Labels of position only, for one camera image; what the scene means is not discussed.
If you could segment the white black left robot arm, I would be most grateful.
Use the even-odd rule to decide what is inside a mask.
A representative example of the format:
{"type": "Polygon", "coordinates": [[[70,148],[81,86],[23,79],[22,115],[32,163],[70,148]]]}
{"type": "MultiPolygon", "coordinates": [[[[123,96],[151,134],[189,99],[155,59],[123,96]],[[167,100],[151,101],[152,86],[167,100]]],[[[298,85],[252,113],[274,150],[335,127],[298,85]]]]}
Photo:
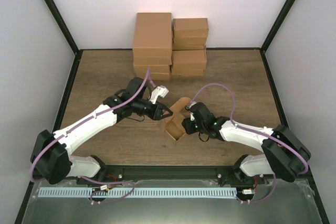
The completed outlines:
{"type": "Polygon", "coordinates": [[[172,111],[158,98],[164,98],[169,90],[165,86],[149,87],[148,81],[135,77],[125,89],[106,98],[93,112],[61,130],[44,130],[37,140],[30,158],[30,171],[51,185],[67,177],[82,177],[95,184],[107,178],[107,166],[97,156],[74,156],[74,151],[87,140],[108,127],[112,127],[135,113],[160,121],[171,116],[172,111]]]}

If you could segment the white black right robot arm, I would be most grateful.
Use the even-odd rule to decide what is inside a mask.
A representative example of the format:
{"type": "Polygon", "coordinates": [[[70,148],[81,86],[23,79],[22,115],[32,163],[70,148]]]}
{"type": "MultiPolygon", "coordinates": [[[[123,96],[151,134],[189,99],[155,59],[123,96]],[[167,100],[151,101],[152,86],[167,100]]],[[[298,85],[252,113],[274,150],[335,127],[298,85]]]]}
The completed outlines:
{"type": "Polygon", "coordinates": [[[205,134],[209,139],[234,142],[261,152],[245,155],[236,162],[233,177],[244,184],[255,175],[275,175],[286,182],[308,171],[310,151],[285,125],[276,128],[239,124],[232,119],[216,117],[202,102],[192,102],[186,107],[190,117],[182,122],[188,135],[205,134]]]}

